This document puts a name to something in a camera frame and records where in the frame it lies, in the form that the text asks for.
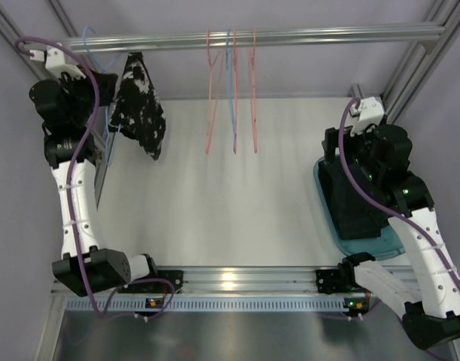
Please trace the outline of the black white patterned garment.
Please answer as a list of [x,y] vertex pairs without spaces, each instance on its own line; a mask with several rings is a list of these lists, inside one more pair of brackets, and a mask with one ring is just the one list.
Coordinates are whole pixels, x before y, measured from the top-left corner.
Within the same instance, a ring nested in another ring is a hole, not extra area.
[[127,57],[109,130],[137,141],[153,160],[159,159],[166,119],[142,53],[130,53]]

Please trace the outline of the black trousers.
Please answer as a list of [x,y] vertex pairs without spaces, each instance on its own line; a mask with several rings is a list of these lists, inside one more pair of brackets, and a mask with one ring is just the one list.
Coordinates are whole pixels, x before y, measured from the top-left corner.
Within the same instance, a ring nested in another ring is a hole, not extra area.
[[389,226],[388,215],[368,204],[353,188],[340,160],[317,163],[317,174],[331,220],[345,241],[378,238]]

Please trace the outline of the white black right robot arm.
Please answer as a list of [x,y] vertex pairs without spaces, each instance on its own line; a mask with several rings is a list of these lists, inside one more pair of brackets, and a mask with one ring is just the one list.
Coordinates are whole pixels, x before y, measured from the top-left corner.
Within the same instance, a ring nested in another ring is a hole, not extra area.
[[460,277],[440,234],[433,198],[410,169],[412,142],[400,126],[330,128],[317,175],[337,234],[376,238],[390,228],[419,285],[409,289],[369,251],[344,257],[322,293],[365,289],[391,308],[407,337],[427,350],[460,338]]

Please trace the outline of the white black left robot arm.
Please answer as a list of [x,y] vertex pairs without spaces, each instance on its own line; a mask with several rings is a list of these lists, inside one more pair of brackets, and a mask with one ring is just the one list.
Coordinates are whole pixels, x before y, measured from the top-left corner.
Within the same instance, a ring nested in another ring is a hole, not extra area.
[[91,80],[63,71],[30,90],[44,133],[44,157],[59,193],[63,241],[53,276],[77,296],[178,290],[181,270],[160,271],[147,253],[128,256],[104,243],[95,199],[97,154],[87,121],[100,101]]

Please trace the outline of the teal plastic bin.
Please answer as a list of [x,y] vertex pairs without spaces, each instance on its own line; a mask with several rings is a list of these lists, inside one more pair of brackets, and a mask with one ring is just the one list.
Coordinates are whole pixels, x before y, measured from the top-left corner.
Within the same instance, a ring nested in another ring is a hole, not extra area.
[[333,243],[345,255],[351,256],[356,253],[367,252],[371,254],[376,260],[383,261],[394,259],[397,256],[405,253],[404,246],[400,238],[391,226],[385,227],[381,231],[381,236],[376,238],[360,238],[355,240],[343,240],[337,233],[333,224],[330,211],[328,209],[324,192],[319,180],[319,164],[324,160],[320,157],[313,167],[313,177],[315,180],[319,199],[322,204],[322,209],[330,229]]

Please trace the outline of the aluminium frame post left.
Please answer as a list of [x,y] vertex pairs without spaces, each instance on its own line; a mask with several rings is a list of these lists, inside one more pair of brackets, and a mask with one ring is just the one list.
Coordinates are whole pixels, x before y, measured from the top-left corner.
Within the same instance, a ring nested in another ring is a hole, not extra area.
[[[45,4],[51,10],[51,13],[58,21],[59,25],[62,27],[64,33],[68,37],[77,37],[79,34],[76,30],[76,27],[72,23],[67,12],[64,10],[61,1],[45,1]],[[11,15],[6,11],[3,4],[0,2],[0,36],[4,41],[9,45],[12,50],[14,48],[14,42],[19,37],[23,36],[23,31],[13,20]],[[41,65],[36,65],[35,62],[29,60],[26,56],[21,53],[17,53],[19,59],[27,67],[27,69],[36,77],[37,80],[43,80],[45,78],[52,77],[52,75],[44,70]],[[99,205],[101,199],[101,192],[104,186],[104,179],[107,173],[107,166],[103,163],[102,160],[97,161],[96,167],[96,179],[95,179],[95,198],[96,203]]]

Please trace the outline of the aluminium frame post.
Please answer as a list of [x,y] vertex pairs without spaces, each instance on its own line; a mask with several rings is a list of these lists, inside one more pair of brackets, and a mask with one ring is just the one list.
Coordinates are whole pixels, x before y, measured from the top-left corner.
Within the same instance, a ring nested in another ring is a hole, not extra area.
[[424,20],[442,25],[443,34],[437,40],[412,41],[407,46],[380,94],[389,123],[404,115],[460,36],[460,1],[433,1]]
[[[51,10],[51,13],[58,21],[59,25],[62,27],[64,33],[68,37],[77,37],[79,34],[76,30],[76,27],[72,23],[67,12],[64,10],[61,1],[45,1],[45,4]],[[23,36],[23,31],[13,20],[11,15],[6,11],[3,4],[0,2],[0,36],[4,41],[9,45],[12,50],[14,48],[14,42],[19,37]],[[36,77],[37,80],[43,80],[45,78],[52,77],[52,75],[44,70],[41,65],[36,65],[35,62],[29,60],[26,56],[21,53],[17,53],[19,59],[27,67],[27,69]],[[96,203],[99,205],[101,199],[101,192],[104,186],[104,179],[107,173],[107,166],[103,163],[102,160],[97,161],[96,167],[96,179],[95,179],[95,198]]]

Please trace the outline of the aluminium frame post right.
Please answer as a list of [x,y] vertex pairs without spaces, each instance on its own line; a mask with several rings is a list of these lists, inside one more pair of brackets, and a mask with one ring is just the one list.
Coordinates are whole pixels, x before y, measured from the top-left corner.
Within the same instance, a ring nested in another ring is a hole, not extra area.
[[443,34],[437,40],[412,41],[407,46],[380,94],[389,123],[404,115],[460,36],[460,1],[433,1],[424,20],[442,25]]

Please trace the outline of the aluminium hanging rail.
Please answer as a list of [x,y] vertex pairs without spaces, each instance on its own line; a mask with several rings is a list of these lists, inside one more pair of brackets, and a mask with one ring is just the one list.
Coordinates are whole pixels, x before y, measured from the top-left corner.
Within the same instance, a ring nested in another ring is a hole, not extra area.
[[225,30],[176,35],[113,35],[68,38],[62,43],[75,53],[206,50],[230,47],[278,47],[327,44],[437,41],[445,26],[436,22],[341,26],[312,29]]

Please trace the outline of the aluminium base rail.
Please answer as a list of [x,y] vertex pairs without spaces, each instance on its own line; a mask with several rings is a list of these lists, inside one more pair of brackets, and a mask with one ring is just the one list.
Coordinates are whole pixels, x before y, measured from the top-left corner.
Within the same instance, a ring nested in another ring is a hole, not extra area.
[[103,293],[119,287],[122,294],[157,294],[174,290],[191,294],[334,294],[360,293],[352,286],[339,267],[203,267],[166,266],[150,268],[147,275],[137,275],[141,282],[124,282],[134,272],[127,265],[115,269],[85,265],[86,276],[93,293]]

